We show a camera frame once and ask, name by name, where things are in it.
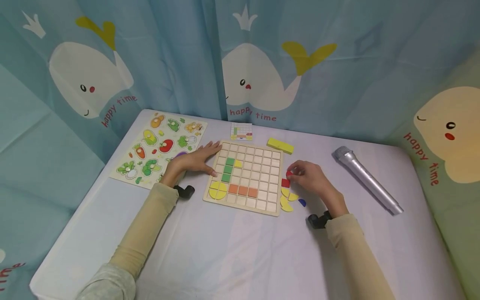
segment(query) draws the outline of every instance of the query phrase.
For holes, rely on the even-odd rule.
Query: whale print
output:
[[[241,44],[223,58],[227,104],[250,103],[269,111],[286,109],[295,99],[302,75],[332,54],[336,44],[320,47],[310,56],[297,42],[286,42],[282,48],[295,61],[297,69],[297,77],[286,89],[271,60],[253,44]]]
[[[113,50],[115,63],[99,51],[74,42],[64,42],[53,51],[49,71],[58,90],[79,115],[91,119],[118,92],[129,89],[133,78],[115,49],[115,25],[104,22],[101,30],[87,17],[76,21],[99,35]]]

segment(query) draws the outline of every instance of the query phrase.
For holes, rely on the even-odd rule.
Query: microphone head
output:
[[[335,150],[335,157],[337,159],[340,159],[340,158],[344,157],[348,152],[351,152],[351,151],[352,150],[348,149],[347,147],[341,146],[340,148]]]

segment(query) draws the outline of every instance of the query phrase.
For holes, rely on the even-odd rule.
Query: yellow rectangular block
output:
[[[292,145],[276,140],[273,137],[268,139],[267,146],[277,150],[282,150],[287,154],[292,154],[294,149]]]

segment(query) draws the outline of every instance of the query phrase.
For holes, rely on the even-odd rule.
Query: toy microphone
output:
[[[358,161],[353,151],[345,146],[335,150],[335,156],[341,161],[357,178],[367,187],[367,189],[380,201],[391,214],[399,215],[403,209],[398,202],[390,195],[386,189],[370,174],[369,171]]]

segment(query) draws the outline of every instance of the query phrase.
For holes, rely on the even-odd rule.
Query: child's hand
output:
[[[197,150],[174,158],[167,165],[167,170],[162,177],[161,183],[173,187],[178,177],[185,171],[202,171],[208,175],[216,177],[216,172],[209,167],[205,161],[222,149],[220,141],[209,142],[205,146],[198,147]]]
[[[220,141],[215,144],[210,141],[207,145],[200,146],[191,153],[174,158],[168,165],[176,164],[181,171],[202,171],[216,177],[216,172],[212,167],[209,167],[205,161],[221,149]]]
[[[319,165],[297,160],[287,170],[293,173],[288,180],[320,196],[332,217],[348,214],[343,195],[330,183]]]

